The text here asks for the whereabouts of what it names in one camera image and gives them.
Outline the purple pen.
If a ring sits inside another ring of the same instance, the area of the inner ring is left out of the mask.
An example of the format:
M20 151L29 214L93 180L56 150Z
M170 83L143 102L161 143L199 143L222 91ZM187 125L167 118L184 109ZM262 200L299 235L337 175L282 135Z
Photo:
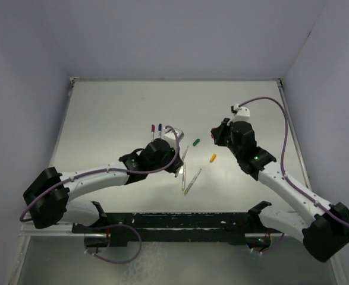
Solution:
M151 124L151 141L155 139L155 125Z

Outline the blue pen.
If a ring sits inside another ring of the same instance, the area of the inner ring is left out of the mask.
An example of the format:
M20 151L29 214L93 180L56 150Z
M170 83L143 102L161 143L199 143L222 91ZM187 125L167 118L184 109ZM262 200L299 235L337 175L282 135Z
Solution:
M162 138L162 124L161 123L158 125L158 137Z

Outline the red pen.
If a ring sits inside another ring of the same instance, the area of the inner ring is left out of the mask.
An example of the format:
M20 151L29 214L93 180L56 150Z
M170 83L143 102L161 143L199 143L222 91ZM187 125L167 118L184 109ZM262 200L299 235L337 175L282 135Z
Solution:
M183 161L183 165L182 165L179 169L177 169L177 171L176 171L176 173L175 173L175 178L178 177L178 175L179 175L180 172L181 172L181 169L182 169L183 166L184 166L184 160L185 160L185 157L186 157L186 155L187 155L188 148L189 148L189 145L185 148L185 150L184 150L184 152L183 152L183 154L182 154L182 156L181 156L181 160Z

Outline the yellow pen cap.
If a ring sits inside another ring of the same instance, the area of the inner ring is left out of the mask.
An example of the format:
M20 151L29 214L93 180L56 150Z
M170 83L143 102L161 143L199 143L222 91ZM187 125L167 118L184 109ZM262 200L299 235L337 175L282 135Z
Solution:
M212 157L210 158L209 162L212 163L215 161L215 159L216 159L216 154L214 153L212 154Z

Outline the yellow pen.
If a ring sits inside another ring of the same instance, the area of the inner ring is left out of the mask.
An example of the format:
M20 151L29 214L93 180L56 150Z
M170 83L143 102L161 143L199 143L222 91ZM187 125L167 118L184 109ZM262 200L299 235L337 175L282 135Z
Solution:
M185 188L186 188L186 170L187 170L187 166L186 166L186 162L184 162L183 172L182 172L182 181L181 181L181 190L183 193L184 193Z

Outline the green pen cap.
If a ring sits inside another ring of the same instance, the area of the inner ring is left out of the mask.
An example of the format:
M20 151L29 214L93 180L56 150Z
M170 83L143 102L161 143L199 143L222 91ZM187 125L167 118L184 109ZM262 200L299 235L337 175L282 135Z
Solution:
M199 142L200 142L200 139L197 138L197 139L194 140L194 142L192 143L192 145L193 145L193 146L196 146L196 145L198 145Z

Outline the green pen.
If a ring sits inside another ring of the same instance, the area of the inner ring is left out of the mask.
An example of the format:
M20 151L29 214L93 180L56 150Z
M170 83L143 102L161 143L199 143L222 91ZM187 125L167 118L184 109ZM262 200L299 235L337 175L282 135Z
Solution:
M194 183L196 182L197 178L199 177L201 171L202 171L202 169L199 169L198 172L195 174L195 176L192 178L192 180L190 181L189 185L184 190L184 195L188 194L188 192L190 191L191 187L194 185Z

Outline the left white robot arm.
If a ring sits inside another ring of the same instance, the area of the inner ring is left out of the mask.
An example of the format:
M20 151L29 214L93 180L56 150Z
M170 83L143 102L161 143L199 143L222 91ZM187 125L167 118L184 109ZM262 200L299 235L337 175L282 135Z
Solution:
M100 204L96 201L75 203L75 199L103 188L140 182L161 171L175 173L183 165L179 151L178 141L170 144L157 138L145 148L125 154L100 169L64 173L48 167L23 193L26 209L20 221L30 220L37 229L60 221L79 223L99 233L106 227L106 215Z

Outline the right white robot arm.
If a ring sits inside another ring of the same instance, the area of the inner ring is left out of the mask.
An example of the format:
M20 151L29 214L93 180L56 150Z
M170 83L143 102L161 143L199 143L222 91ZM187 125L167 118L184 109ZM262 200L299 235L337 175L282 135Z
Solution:
M263 203L262 209L248 219L252 231L271 228L285 233L299 240L320 262L328 261L349 243L349 209L292 182L276 158L258 146L250 123L225 118L210 133L215 145L229 149L244 173L273 190L295 210L291 214Z

